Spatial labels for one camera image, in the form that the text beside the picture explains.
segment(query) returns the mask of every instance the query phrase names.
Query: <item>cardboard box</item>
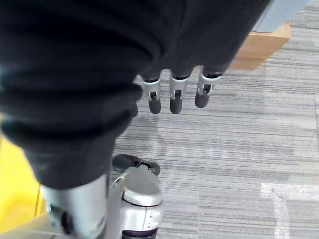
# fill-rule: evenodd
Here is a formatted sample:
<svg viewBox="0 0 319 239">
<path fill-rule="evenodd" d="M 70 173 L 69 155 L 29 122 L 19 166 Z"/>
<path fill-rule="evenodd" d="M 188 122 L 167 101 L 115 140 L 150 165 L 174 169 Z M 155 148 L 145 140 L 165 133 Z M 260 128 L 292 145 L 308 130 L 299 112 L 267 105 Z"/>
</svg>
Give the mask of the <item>cardboard box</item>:
<svg viewBox="0 0 319 239">
<path fill-rule="evenodd" d="M 255 70 L 290 39 L 289 23 L 275 32 L 252 31 L 237 52 L 230 69 Z"/>
</svg>

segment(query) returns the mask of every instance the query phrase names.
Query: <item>robotic fingertip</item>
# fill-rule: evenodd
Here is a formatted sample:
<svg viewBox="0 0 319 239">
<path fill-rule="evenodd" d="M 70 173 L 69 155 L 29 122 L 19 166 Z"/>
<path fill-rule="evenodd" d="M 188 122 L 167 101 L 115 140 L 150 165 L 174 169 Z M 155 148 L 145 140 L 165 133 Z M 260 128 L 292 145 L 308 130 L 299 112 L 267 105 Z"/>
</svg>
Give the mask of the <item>robotic fingertip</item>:
<svg viewBox="0 0 319 239">
<path fill-rule="evenodd" d="M 179 114 L 182 108 L 182 99 L 180 97 L 176 97 L 175 99 L 171 98 L 169 108 L 173 114 Z"/>
<path fill-rule="evenodd" d="M 160 99 L 157 100 L 156 98 L 152 98 L 152 100 L 149 101 L 149 107 L 150 107 L 150 111 L 154 115 L 159 114 L 161 110 Z"/>
<path fill-rule="evenodd" d="M 204 108 L 205 106 L 207 106 L 208 100 L 209 96 L 207 95 L 207 92 L 203 92 L 203 94 L 200 95 L 198 91 L 196 91 L 195 105 L 198 108 Z"/>
</svg>

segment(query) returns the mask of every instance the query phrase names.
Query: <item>yellow surface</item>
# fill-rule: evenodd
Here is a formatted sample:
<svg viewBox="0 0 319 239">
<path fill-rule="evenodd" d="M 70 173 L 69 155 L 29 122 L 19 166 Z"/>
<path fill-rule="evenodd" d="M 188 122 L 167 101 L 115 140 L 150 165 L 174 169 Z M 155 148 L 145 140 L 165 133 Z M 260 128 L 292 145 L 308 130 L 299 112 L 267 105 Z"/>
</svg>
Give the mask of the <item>yellow surface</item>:
<svg viewBox="0 0 319 239">
<path fill-rule="evenodd" d="M 39 183 L 22 150 L 0 136 L 0 233 L 29 222 L 43 209 Z"/>
</svg>

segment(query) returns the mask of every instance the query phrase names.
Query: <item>floor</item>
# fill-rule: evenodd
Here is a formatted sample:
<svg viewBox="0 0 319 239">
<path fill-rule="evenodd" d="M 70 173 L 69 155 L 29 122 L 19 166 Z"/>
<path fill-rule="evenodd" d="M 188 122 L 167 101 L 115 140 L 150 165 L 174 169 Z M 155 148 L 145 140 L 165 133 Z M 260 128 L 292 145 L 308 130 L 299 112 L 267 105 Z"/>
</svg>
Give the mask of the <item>floor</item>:
<svg viewBox="0 0 319 239">
<path fill-rule="evenodd" d="M 139 115 L 115 153 L 161 165 L 159 239 L 319 238 L 318 1 L 291 40 L 255 71 L 228 70 L 209 105 L 194 105 L 195 68 L 179 115 Z"/>
</svg>

